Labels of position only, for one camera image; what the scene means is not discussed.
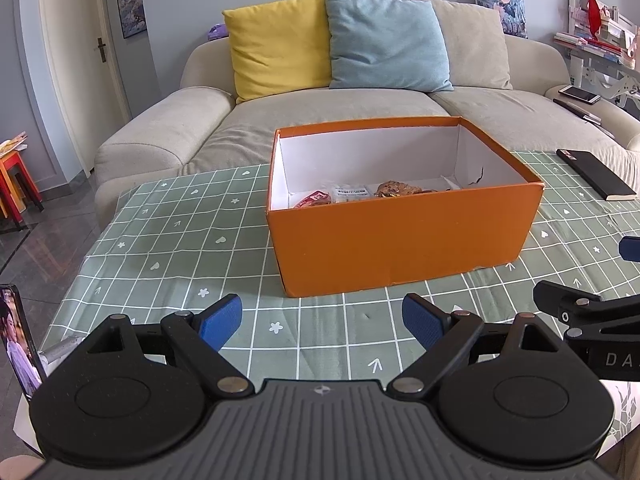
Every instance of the black notebook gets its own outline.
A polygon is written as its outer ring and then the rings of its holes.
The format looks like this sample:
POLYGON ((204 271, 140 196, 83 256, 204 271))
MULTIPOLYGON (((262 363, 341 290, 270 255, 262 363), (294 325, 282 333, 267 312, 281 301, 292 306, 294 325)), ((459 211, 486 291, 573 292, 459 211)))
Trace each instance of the black notebook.
POLYGON ((557 150, 556 154, 586 180, 604 200, 634 200, 638 194, 590 152, 557 150))

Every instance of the white label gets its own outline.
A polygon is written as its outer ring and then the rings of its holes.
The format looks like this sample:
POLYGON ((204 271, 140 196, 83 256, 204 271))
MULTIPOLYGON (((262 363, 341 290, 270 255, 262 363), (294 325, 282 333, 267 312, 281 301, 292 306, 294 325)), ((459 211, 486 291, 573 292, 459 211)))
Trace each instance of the white label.
POLYGON ((364 187, 357 189, 344 189, 342 187, 336 187, 334 189, 337 196, 369 196, 369 191, 364 187))

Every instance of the pillow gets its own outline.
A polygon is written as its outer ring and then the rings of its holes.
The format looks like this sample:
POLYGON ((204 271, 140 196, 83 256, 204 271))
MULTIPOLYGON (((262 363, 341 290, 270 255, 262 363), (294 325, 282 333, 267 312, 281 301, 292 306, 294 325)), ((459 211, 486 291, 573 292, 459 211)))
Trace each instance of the pillow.
POLYGON ((325 0, 331 32, 329 88, 453 90, 429 2, 325 0))
POLYGON ((225 10, 238 102, 329 86, 324 0, 281 0, 225 10))
POLYGON ((505 34, 520 38, 527 37, 524 0, 476 0, 476 4, 500 12, 502 30, 505 34))
POLYGON ((513 90, 500 14, 473 4, 423 0, 433 4, 449 55, 453 86, 513 90))

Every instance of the cardboard box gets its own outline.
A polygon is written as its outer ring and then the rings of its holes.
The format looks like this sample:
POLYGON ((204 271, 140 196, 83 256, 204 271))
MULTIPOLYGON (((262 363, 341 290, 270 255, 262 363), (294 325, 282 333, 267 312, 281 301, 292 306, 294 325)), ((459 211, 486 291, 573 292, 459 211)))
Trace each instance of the cardboard box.
POLYGON ((544 188, 529 168, 458 117, 282 128, 276 131, 269 179, 267 222, 291 297, 418 282, 512 262, 544 188), (293 209, 330 184, 375 188, 387 180, 461 189, 293 209))

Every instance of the red snack wrapper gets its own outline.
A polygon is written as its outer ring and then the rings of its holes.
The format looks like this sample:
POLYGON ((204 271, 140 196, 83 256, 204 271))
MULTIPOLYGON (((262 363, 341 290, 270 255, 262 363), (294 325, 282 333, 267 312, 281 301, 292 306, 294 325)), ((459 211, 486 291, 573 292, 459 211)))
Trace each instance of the red snack wrapper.
POLYGON ((300 207, 309 207, 312 205, 321 205, 321 204, 330 204, 331 197, 325 193, 324 191, 314 191, 312 194, 303 198, 300 202, 298 202, 293 209, 300 207))

